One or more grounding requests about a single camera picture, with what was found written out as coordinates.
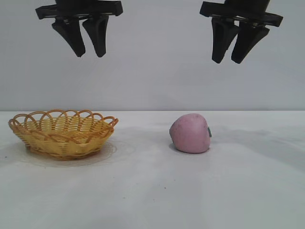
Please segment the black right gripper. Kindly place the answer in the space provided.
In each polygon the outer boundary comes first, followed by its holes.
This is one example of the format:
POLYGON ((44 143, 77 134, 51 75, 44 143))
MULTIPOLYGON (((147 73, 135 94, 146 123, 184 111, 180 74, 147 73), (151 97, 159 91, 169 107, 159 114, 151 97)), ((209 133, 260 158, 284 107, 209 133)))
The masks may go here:
POLYGON ((212 60, 220 63, 233 39, 237 40, 231 55, 240 64, 252 48, 265 36, 266 25, 279 27, 283 16, 267 12, 268 0, 226 0, 223 3, 204 1, 200 14, 212 18, 212 60))

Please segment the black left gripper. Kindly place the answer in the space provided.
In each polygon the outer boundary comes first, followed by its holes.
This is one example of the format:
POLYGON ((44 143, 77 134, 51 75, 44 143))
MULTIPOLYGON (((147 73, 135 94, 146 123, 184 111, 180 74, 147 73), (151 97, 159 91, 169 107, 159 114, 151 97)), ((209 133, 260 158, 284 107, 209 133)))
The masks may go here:
POLYGON ((106 31, 109 16, 123 13, 120 0, 57 0, 53 5, 35 9, 40 20, 53 18, 52 28, 69 44, 77 57, 85 54, 80 21, 93 44, 96 55, 106 54, 106 31))

